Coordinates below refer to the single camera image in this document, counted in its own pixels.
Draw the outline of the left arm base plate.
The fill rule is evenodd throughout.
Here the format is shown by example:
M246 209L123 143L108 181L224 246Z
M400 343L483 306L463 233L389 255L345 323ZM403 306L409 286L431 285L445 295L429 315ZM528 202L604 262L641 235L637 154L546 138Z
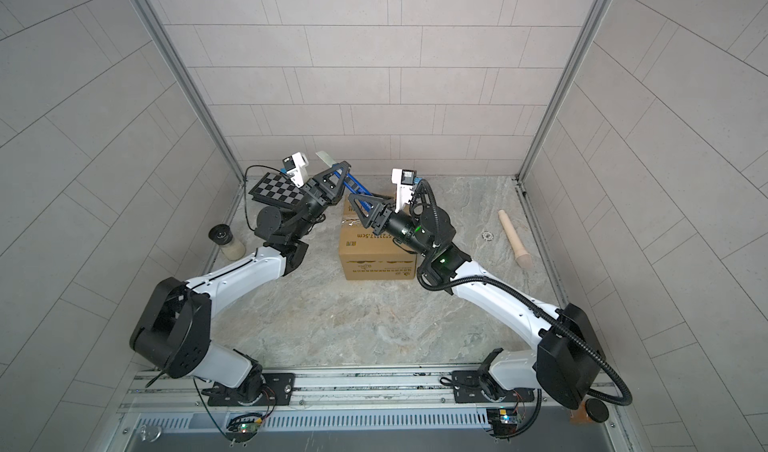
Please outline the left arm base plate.
M215 382L201 393L212 407L287 406L295 379L293 373L258 373L247 377L238 388Z

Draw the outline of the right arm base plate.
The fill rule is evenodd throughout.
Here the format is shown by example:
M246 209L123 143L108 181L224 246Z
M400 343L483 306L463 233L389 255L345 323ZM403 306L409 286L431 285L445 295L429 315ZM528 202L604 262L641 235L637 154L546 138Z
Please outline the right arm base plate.
M533 389L517 388L504 389L489 373L469 370L455 370L447 377L442 377L440 383L449 387L456 403L534 403L536 394Z

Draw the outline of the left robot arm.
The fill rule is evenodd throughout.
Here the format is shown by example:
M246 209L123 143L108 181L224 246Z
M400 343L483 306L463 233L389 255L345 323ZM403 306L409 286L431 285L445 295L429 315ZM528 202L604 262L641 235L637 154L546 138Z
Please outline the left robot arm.
M207 395L226 405L252 405L265 396L257 360L211 339L213 318L258 287L295 271L308 250L303 237L337 205L350 166L335 164L298 187L276 189L278 173L265 175L254 190L263 203L255 234L263 244L237 262L186 281L169 277L154 288L135 326L130 348L173 378L211 382Z

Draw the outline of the blue utility knife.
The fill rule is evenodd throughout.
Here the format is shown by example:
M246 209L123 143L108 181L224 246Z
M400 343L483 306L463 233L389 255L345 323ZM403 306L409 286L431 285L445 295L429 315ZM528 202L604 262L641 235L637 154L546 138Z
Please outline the blue utility knife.
M327 152L324 152L324 151L317 152L316 155L327 166L326 169L330 168L331 166L333 166L335 164L338 164L338 163L342 162L342 161L340 161L340 162L334 161L330 157L330 155ZM371 195L371 193L351 174L351 165L350 165L349 175L348 175L348 177L347 177L347 179L345 181L345 190L347 190L351 195Z

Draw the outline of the brown cardboard express box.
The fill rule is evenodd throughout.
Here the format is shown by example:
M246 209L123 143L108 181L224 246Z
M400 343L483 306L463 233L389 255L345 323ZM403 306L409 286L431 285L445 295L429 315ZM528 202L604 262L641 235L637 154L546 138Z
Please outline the brown cardboard express box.
M392 241L386 233L365 229L352 204L344 199L338 253L348 281L412 280L416 256Z

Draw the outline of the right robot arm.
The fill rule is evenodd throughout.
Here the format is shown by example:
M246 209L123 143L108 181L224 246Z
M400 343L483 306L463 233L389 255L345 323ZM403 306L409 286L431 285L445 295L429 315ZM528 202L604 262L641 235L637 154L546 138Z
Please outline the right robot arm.
M568 409L579 408L605 359L582 309L541 302L487 272L455 244L450 217L428 198L418 205L416 215L396 211L394 201L383 197L352 194L348 201L364 228L389 234L396 244L422 257L416 277L424 288L474 304L528 345L527 351L496 350L486 357L479 373L489 398L532 388Z

